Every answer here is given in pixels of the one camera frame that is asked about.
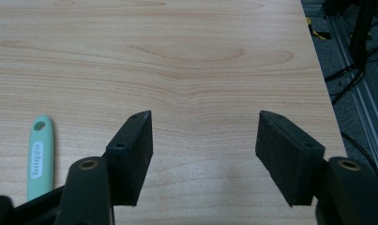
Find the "light wood surface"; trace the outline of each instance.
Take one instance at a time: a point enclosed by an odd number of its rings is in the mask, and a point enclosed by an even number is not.
[[[25,201],[38,115],[60,187],[145,110],[155,154],[118,224],[315,224],[255,156],[260,110],[345,155],[299,0],[0,0],[0,194]]]

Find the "mint green handle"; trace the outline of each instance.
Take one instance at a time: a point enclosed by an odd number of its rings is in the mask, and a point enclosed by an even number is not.
[[[27,200],[53,189],[53,126],[46,115],[37,117],[31,127],[27,164]]]

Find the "wooden table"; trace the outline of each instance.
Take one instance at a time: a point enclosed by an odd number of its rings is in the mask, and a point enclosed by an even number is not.
[[[38,115],[60,187],[145,110],[155,154],[118,224],[315,224],[255,156],[260,110],[345,155],[299,0],[0,0],[0,194],[25,201]]]

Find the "gray carpet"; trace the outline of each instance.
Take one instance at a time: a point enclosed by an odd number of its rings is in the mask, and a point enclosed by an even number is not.
[[[320,5],[324,1],[320,0],[302,0],[302,4],[306,5]],[[346,21],[348,30],[353,31],[355,25],[355,19],[358,13],[358,7],[351,6],[344,13],[343,17]],[[312,28],[318,32],[329,32],[329,25],[324,17],[310,17],[312,21]],[[371,29],[371,40],[367,43],[367,48],[371,49],[378,45],[378,26]],[[314,47],[316,49],[318,59],[320,61],[321,69],[325,77],[339,71],[341,65],[338,59],[338,53],[333,40],[321,40],[317,37],[312,38]],[[373,92],[373,96],[378,105],[378,61],[368,63],[366,67],[366,76],[370,89]],[[347,84],[346,78],[342,77],[326,84],[329,94],[338,93]],[[340,130],[348,134],[360,145],[364,147],[366,151],[370,152],[370,146],[367,142],[363,127],[360,124],[358,114],[355,109],[352,97],[350,93],[347,93],[343,98],[334,106],[335,115],[338,120]],[[368,161],[364,156],[355,148],[350,142],[344,140],[344,145],[349,158],[353,158],[368,164]]]

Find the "floor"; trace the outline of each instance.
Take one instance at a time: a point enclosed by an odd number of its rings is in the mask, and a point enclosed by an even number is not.
[[[305,8],[305,14],[310,14],[311,28],[317,32],[330,33],[330,24],[328,20],[320,16],[311,16],[311,13],[307,13],[308,6],[321,5],[324,0],[302,0],[302,4]],[[350,6],[345,13],[341,16],[344,19],[345,26],[348,31],[354,30],[355,20],[359,11],[359,7],[354,5]],[[339,54],[337,53],[336,41],[333,39],[320,39],[319,37],[312,37],[314,47],[316,49],[321,69],[325,77],[342,69],[339,60]],[[378,46],[378,25],[372,27],[370,30],[370,40],[367,43],[367,49]],[[370,91],[375,99],[378,107],[378,52],[369,58],[369,61],[377,59],[375,62],[369,62],[366,66],[366,80],[370,87]],[[343,76],[332,82],[327,82],[327,88],[330,95],[338,93],[347,84],[347,77]],[[352,95],[346,93],[340,101],[334,105],[334,111],[339,123],[340,131],[346,133],[361,145],[365,151],[372,157],[372,151],[370,150],[370,144],[368,142],[366,133],[360,121],[360,116],[355,107],[355,103]],[[358,147],[355,147],[351,142],[343,139],[344,145],[349,158],[359,160],[367,165],[369,161],[366,160],[364,154],[362,154]]]

